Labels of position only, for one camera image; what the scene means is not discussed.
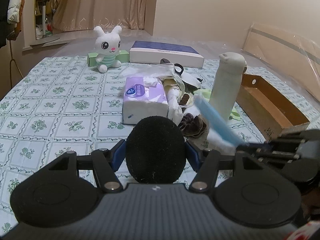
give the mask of striped shirt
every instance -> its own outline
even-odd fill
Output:
[[[104,56],[103,60],[101,62],[97,62],[97,66],[106,65],[107,67],[111,67],[116,59],[116,54],[110,56]]]

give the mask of bunny head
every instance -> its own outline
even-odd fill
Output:
[[[100,26],[96,26],[93,30],[98,35],[95,43],[95,52],[106,56],[117,54],[121,43],[119,33],[122,28],[117,25],[111,33],[104,33]]]

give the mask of bunny ear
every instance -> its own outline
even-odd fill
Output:
[[[99,37],[101,37],[102,35],[104,35],[104,31],[102,30],[102,28],[100,26],[96,26],[94,29],[95,33],[97,33],[97,35]]]
[[[117,25],[113,28],[112,33],[117,33],[119,34],[122,31],[121,26]]]

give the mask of bunny arm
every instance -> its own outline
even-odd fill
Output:
[[[96,57],[96,62],[101,62],[103,60],[105,55],[103,54],[98,54],[98,56]]]

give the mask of purple tissue pack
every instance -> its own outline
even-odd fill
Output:
[[[125,83],[122,116],[124,124],[137,124],[149,116],[167,117],[168,102],[160,80],[144,86],[143,77],[128,77]]]

